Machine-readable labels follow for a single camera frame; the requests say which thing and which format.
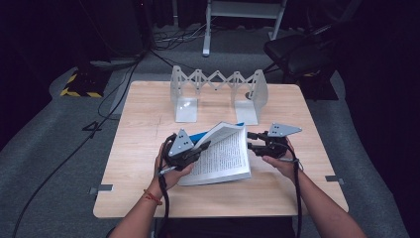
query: gray carpet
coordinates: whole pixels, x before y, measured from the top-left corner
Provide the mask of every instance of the gray carpet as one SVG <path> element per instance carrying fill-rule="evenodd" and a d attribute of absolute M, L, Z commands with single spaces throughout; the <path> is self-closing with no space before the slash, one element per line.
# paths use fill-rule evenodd
<path fill-rule="evenodd" d="M 251 75 L 270 63 L 263 53 L 268 30 L 218 32 L 213 36 L 209 58 L 201 56 L 202 39 L 157 53 L 205 72 L 219 69 L 229 75 L 238 70 L 244 76 Z M 59 96 L 73 71 L 71 68 L 52 83 L 52 102 L 0 153 L 0 237 L 11 237 L 31 194 L 89 135 L 81 129 L 103 119 L 98 108 L 104 98 Z M 125 72 L 113 73 L 105 95 L 121 83 Z M 147 55 L 132 80 L 144 79 L 148 74 L 171 74 L 171 68 Z M 267 75 L 267 81 L 276 82 L 279 74 Z M 333 168 L 345 182 L 342 189 L 350 213 L 368 237 L 408 237 L 392 194 L 370 163 L 355 132 L 344 100 L 344 85 L 337 73 L 332 83 L 339 100 L 307 100 L 307 104 Z M 106 115 L 121 97 L 115 94 L 102 103 L 99 108 L 102 114 Z M 25 213 L 18 237 L 104 237 L 118 222 L 94 217 L 95 197 L 88 194 L 92 186 L 101 182 L 117 126 L 118 121 L 107 121 L 102 131 L 46 183 Z M 304 218 L 302 228 L 302 237 L 319 237 L 310 217 Z"/>

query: white metal stand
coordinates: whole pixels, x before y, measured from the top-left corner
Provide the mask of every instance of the white metal stand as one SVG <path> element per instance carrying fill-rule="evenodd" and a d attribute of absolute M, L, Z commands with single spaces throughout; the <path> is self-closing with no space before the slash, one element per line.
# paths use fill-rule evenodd
<path fill-rule="evenodd" d="M 272 33 L 268 33 L 269 39 L 272 41 L 277 37 L 286 3 L 287 0 L 281 0 L 281 3 L 278 4 L 207 0 L 206 34 L 204 37 L 203 56 L 210 56 L 210 25 L 212 16 L 276 19 L 274 31 Z"/>
<path fill-rule="evenodd" d="M 217 86 L 212 79 L 218 77 L 223 81 L 218 82 Z M 200 94 L 204 85 L 211 86 L 215 91 L 228 85 L 231 88 L 231 104 L 235 107 L 238 123 L 246 125 L 258 125 L 262 108 L 268 101 L 268 88 L 262 70 L 248 77 L 243 78 L 236 71 L 229 77 L 225 77 L 220 71 L 213 72 L 210 76 L 205 76 L 201 69 L 196 69 L 191 75 L 187 76 L 179 66 L 174 66 L 170 79 L 170 100 L 174 106 L 176 122 L 196 122 L 197 121 L 197 98 L 183 97 L 183 90 L 186 84 L 191 84 L 195 88 L 195 93 Z M 248 89 L 247 100 L 236 100 L 239 88 Z"/>

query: person's left hand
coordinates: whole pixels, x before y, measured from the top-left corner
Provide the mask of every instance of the person's left hand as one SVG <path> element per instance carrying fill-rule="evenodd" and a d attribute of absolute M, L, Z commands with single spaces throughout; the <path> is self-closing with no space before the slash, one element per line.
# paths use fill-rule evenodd
<path fill-rule="evenodd" d="M 160 146 L 157 158 L 155 159 L 155 172 L 154 172 L 154 178 L 152 179 L 151 185 L 149 186 L 148 190 L 159 190 L 159 193 L 155 193 L 155 194 L 160 194 L 160 188 L 158 185 L 158 166 L 160 163 L 160 155 L 162 153 L 163 150 L 163 144 Z M 166 168 L 166 162 L 165 160 L 163 160 L 162 162 L 162 166 L 164 168 Z M 166 182 L 166 190 L 171 189 L 173 186 L 175 186 L 179 180 L 181 179 L 181 177 L 188 175 L 189 173 L 191 173 L 192 168 L 194 167 L 194 164 L 191 163 L 190 165 L 188 165 L 187 167 L 185 167 L 182 171 L 170 171 L 166 174 L 164 174 L 164 180 Z"/>

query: person's right hand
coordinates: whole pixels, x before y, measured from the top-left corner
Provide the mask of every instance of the person's right hand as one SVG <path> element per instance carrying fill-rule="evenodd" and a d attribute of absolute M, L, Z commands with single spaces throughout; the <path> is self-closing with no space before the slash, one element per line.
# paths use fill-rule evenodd
<path fill-rule="evenodd" d="M 294 150 L 293 146 L 291 145 L 288 139 L 287 139 L 287 144 L 291 150 Z M 287 151 L 283 158 L 293 159 L 292 153 L 290 151 Z M 293 171 L 294 164 L 293 163 L 284 162 L 270 156 L 262 156 L 262 160 L 272 165 L 274 168 L 280 171 L 282 175 L 284 175 L 285 177 L 289 178 L 290 180 L 294 182 L 294 171 Z"/>

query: wooden table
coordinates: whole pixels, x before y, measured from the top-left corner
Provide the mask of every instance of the wooden table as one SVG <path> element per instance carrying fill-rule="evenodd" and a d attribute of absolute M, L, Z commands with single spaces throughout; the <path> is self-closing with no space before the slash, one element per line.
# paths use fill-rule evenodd
<path fill-rule="evenodd" d="M 263 132 L 272 122 L 301 127 L 303 131 L 289 139 L 304 171 L 348 210 L 340 185 L 326 181 L 325 176 L 333 176 L 334 171 L 299 87 L 270 84 L 268 94 L 260 125 L 248 126 L 248 131 Z M 99 191 L 93 209 L 95 216 L 127 214 L 148 187 L 159 146 L 167 136 L 180 128 L 193 135 L 220 121 L 237 123 L 229 87 L 218 91 L 203 87 L 198 95 L 197 114 L 196 123 L 175 123 L 169 82 L 133 82 L 102 180 L 102 184 L 113 184 L 113 190 Z M 169 217 L 296 215 L 293 183 L 253 152 L 249 151 L 249 155 L 252 178 L 199 186 L 176 185 L 170 189 Z M 164 203 L 157 208 L 155 217 L 163 214 Z"/>

